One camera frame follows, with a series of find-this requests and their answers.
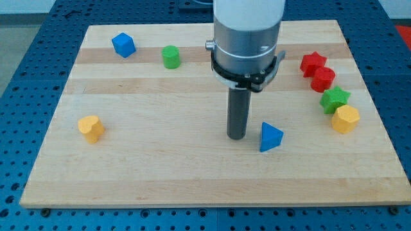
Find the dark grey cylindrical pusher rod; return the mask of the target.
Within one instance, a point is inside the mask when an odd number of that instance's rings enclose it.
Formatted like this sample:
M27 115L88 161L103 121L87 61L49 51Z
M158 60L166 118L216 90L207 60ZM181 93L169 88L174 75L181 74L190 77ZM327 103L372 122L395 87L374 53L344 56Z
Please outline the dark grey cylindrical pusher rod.
M227 135L234 140L244 138L247 130L251 93L229 89L227 105Z

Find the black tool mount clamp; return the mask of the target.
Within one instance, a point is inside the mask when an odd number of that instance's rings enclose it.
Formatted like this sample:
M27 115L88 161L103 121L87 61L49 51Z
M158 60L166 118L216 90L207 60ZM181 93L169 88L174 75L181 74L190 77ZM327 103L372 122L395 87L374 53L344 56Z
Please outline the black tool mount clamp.
M215 59L214 51L211 52L211 69L218 81L226 85L230 89L249 90L251 92L261 92L269 85L279 70L280 63L286 56L286 51L283 50L274 57L270 65L254 74L236 74L224 69Z

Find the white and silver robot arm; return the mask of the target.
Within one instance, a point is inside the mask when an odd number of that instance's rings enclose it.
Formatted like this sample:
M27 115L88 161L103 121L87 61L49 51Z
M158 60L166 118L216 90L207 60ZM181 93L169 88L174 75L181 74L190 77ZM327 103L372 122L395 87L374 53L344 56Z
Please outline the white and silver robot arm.
M285 0L214 0L211 69L229 89L227 135L244 138L250 96L275 78L285 52L276 53Z

